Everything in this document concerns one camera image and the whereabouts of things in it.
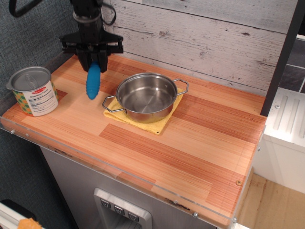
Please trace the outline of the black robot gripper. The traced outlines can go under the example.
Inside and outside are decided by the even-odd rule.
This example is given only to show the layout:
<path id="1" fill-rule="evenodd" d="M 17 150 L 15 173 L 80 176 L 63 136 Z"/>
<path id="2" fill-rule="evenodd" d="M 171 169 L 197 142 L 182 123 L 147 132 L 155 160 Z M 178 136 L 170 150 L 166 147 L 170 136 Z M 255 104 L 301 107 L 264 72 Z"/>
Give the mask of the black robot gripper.
<path id="1" fill-rule="evenodd" d="M 104 30 L 102 18 L 75 18 L 78 31 L 60 37 L 64 52 L 76 53 L 84 71 L 88 71 L 91 63 L 91 53 L 97 53 L 97 61 L 101 73 L 107 71 L 108 55 L 123 53 L 123 37 Z"/>

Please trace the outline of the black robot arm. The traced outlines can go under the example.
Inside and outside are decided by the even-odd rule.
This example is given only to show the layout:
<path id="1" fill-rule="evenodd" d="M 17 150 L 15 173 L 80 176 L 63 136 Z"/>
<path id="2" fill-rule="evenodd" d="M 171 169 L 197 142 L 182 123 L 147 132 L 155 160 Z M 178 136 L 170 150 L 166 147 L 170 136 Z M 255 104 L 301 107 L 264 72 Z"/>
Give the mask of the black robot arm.
<path id="1" fill-rule="evenodd" d="M 123 37 L 104 30 L 104 25 L 112 25 L 116 20 L 105 22 L 101 8 L 104 6 L 115 12 L 113 6 L 102 0 L 72 0 L 73 18 L 78 31 L 60 37 L 64 53 L 77 55 L 83 70 L 88 71 L 97 62 L 100 71 L 107 71 L 108 56 L 123 53 Z"/>

